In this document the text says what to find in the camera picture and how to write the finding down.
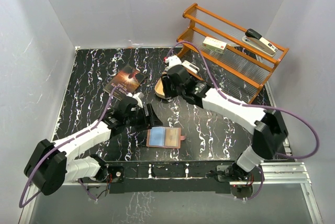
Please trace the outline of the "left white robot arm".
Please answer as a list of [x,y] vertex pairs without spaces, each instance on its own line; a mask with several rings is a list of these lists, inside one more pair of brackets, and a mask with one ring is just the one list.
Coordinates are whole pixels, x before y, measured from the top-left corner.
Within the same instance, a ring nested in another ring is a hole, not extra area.
[[56,192],[65,182],[86,177],[104,181],[108,177],[107,163],[95,154],[83,159],[79,155],[122,133],[126,127],[141,132],[162,125],[151,104],[144,106],[137,95],[126,96],[81,131],[55,142],[40,141],[24,174],[46,196]]

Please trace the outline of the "pink leather card holder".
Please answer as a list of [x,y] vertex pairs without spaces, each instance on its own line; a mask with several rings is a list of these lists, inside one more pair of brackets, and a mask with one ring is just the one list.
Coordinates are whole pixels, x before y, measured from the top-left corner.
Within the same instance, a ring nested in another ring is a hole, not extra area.
[[181,128],[153,127],[147,132],[147,147],[179,149],[186,136],[181,134]]

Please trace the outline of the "beige printed card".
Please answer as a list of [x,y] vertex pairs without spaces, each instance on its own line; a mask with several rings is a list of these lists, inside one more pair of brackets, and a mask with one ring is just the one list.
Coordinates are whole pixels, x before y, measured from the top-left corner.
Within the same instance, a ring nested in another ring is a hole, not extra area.
[[177,147],[180,141],[179,128],[166,128],[164,144],[168,147]]

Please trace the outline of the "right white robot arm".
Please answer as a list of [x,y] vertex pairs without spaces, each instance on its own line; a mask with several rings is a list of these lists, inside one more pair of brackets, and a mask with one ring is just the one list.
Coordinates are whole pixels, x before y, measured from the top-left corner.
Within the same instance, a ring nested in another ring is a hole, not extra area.
[[180,96],[191,105],[221,114],[252,134],[252,143],[228,167],[223,176],[244,181],[252,170],[276,155],[288,136],[280,111],[253,107],[224,94],[214,85],[198,80],[182,65],[171,67],[161,76],[166,98]]

